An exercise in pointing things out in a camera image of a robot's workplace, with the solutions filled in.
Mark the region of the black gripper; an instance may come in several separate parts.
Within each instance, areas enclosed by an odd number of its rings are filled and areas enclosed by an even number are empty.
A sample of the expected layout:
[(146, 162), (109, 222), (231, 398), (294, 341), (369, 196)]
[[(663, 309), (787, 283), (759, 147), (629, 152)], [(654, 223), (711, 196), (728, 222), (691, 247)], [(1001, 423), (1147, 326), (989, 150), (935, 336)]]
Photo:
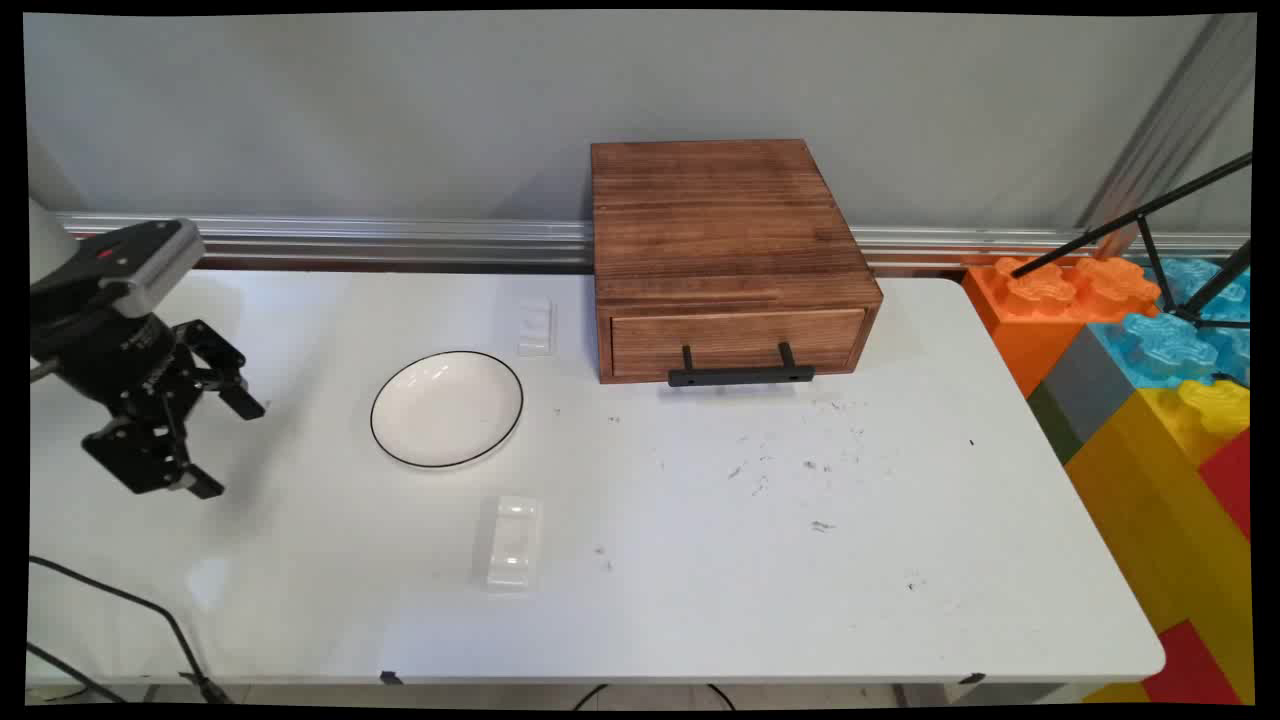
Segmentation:
[(205, 322), (32, 310), (29, 347), (37, 363), (52, 365), (51, 375), (114, 416), (83, 438), (83, 451), (136, 495), (184, 489), (215, 498), (225, 491), (186, 443), (186, 419), (201, 391), (244, 420), (266, 414), (241, 373), (244, 355)]

